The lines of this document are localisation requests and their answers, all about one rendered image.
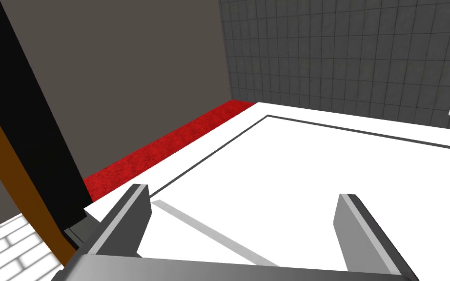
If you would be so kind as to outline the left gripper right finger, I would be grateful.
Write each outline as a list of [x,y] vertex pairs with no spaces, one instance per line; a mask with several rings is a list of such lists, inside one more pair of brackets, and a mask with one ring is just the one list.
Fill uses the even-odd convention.
[[417,279],[416,274],[355,194],[340,194],[333,227],[347,270],[403,276]]

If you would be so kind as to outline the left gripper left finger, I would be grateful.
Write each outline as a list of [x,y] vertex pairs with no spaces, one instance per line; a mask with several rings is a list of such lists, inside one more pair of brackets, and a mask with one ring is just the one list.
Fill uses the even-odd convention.
[[85,253],[137,257],[151,214],[148,185],[133,184],[85,242]]

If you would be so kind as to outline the white cupboard door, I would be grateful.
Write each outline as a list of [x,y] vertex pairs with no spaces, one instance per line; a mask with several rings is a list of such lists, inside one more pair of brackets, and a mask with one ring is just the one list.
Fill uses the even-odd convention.
[[267,117],[156,196],[276,265],[344,270],[355,194],[419,281],[450,281],[450,148]]

